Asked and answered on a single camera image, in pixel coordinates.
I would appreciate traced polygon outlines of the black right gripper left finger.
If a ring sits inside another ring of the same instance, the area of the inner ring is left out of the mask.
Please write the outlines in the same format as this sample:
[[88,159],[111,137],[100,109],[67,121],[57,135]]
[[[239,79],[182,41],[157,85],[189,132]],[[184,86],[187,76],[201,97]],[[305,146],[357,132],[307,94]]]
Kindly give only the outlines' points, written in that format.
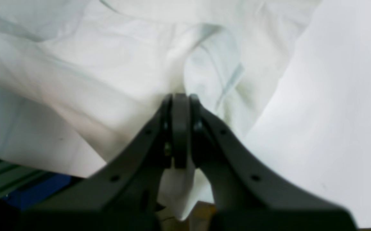
[[187,167],[189,100],[167,95],[130,144],[92,177],[22,214],[20,231],[158,231],[162,175]]

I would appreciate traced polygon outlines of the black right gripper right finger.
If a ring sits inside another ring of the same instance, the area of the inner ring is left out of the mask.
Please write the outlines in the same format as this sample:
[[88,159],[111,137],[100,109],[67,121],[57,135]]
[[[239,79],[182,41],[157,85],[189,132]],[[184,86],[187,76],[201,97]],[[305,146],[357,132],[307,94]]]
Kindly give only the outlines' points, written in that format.
[[209,180],[210,231],[355,231],[344,208],[271,170],[229,127],[190,95],[192,159]]

